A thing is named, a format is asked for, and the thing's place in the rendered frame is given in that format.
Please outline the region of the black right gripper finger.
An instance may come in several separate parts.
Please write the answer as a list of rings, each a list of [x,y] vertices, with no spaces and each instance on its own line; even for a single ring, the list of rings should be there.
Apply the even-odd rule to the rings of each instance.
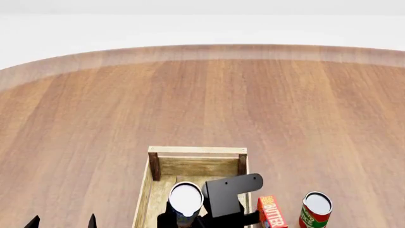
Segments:
[[[195,218],[195,228],[211,228],[211,215],[209,213],[204,216]]]
[[[157,228],[178,228],[177,214],[169,201],[166,202],[165,212],[157,217]]]

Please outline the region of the wooden tray box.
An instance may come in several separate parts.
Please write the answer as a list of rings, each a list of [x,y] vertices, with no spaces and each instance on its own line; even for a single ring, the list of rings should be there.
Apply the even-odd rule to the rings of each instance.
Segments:
[[[246,148],[150,146],[132,228],[157,228],[170,189],[249,173]]]

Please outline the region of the red butter box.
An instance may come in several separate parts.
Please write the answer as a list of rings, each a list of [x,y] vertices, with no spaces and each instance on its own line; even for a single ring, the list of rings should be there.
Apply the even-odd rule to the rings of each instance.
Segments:
[[[289,228],[273,195],[259,197],[257,210],[262,228]]]

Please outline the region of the red tomato sauce can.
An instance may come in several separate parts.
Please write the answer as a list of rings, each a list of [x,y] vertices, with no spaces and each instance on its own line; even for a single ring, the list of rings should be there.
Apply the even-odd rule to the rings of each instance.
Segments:
[[[319,191],[309,192],[302,201],[300,228],[326,228],[332,208],[332,201],[327,195]]]

